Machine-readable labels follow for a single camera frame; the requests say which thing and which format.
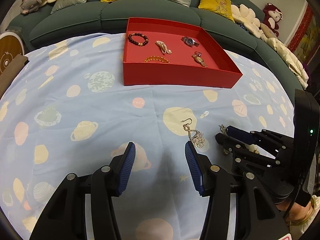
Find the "beige blanket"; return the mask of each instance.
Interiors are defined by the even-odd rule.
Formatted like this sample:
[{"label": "beige blanket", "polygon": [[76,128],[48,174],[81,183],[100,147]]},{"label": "beige blanket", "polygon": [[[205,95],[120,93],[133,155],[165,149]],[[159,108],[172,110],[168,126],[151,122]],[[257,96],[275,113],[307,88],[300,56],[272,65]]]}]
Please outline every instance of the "beige blanket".
[{"label": "beige blanket", "polygon": [[303,89],[306,89],[309,77],[297,57],[277,38],[268,38],[265,42],[278,53],[289,69],[296,75]]}]

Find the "screw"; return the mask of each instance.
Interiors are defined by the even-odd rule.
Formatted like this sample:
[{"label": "screw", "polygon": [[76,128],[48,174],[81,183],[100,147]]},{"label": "screw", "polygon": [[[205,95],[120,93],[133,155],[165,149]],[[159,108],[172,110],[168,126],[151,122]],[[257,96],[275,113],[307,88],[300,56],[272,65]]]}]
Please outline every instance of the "screw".
[{"label": "screw", "polygon": [[212,170],[212,171],[214,171],[214,172],[217,172],[217,171],[220,170],[220,168],[219,168],[219,166],[217,166],[217,165],[212,165],[212,166],[210,167],[210,170]]},{"label": "screw", "polygon": [[73,173],[67,175],[67,180],[73,180],[76,176]]},{"label": "screw", "polygon": [[109,172],[110,170],[111,170],[110,166],[103,166],[103,167],[101,168],[101,171],[102,171],[102,172]]},{"label": "screw", "polygon": [[246,176],[248,179],[254,179],[254,175],[253,175],[251,172],[248,172],[245,176]]}]

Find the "gold bracelet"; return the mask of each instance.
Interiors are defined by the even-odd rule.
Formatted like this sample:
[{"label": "gold bracelet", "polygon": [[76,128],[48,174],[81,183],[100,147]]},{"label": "gold bracelet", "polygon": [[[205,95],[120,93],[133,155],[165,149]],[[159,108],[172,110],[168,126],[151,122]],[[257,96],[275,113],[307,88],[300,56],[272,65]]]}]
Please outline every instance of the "gold bracelet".
[{"label": "gold bracelet", "polygon": [[166,60],[165,58],[163,57],[159,57],[159,56],[150,56],[150,57],[147,57],[144,62],[148,62],[150,60],[158,60],[158,61],[161,61],[163,63],[170,63],[168,60]]}]

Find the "watch face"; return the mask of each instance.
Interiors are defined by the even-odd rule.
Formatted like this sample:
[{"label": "watch face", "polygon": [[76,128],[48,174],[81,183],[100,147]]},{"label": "watch face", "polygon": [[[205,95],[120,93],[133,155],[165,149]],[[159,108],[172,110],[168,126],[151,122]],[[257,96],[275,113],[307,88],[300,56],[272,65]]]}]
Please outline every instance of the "watch face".
[{"label": "watch face", "polygon": [[190,39],[190,38],[187,39],[187,44],[188,45],[193,45],[193,43],[194,43],[193,39]]}]

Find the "cable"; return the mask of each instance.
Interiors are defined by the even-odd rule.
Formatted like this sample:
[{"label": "cable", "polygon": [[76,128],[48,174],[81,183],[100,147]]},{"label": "cable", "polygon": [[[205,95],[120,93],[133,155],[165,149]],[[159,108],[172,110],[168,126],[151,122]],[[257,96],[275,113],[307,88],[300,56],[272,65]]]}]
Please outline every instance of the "cable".
[{"label": "cable", "polygon": [[295,201],[297,200],[297,197],[298,197],[299,191],[300,191],[300,189],[301,189],[301,186],[302,186],[302,184],[299,183],[299,184],[298,184],[298,190],[297,190],[296,196],[294,197],[293,200],[291,200],[290,205],[288,206],[287,210],[285,211],[285,213],[284,213],[284,215],[283,215],[283,219],[285,219],[285,218],[287,217],[287,215],[289,214],[289,211],[291,210],[293,204],[294,204]]}]

